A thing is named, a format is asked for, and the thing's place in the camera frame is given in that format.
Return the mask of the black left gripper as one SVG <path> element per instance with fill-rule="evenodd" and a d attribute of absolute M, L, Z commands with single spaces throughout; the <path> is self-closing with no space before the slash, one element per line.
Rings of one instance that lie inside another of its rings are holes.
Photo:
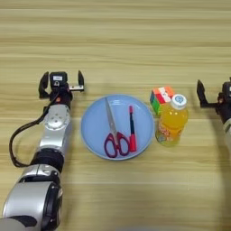
<path fill-rule="evenodd" d="M 49 72 L 45 72 L 40 80 L 39 84 L 39 98 L 50 98 L 51 105 L 65 105 L 70 107 L 70 103 L 73 99 L 73 92 L 84 91 L 84 77 L 82 72 L 79 70 L 78 73 L 79 86 L 70 86 L 67 88 L 56 88 L 52 90 L 50 95 L 46 92 L 49 82 Z"/>

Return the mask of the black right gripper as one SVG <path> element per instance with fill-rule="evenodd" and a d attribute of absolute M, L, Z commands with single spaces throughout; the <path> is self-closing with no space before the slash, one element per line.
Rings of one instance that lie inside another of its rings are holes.
<path fill-rule="evenodd" d="M 201 107 L 206 107 L 208 101 L 205 96 L 205 89 L 203 83 L 198 80 L 197 84 L 197 94 L 199 98 L 199 103 Z M 217 114 L 221 117 L 223 123 L 231 118 L 231 97 L 228 97 L 224 93 L 219 93 L 216 103 L 209 103 L 210 107 L 213 107 Z"/>

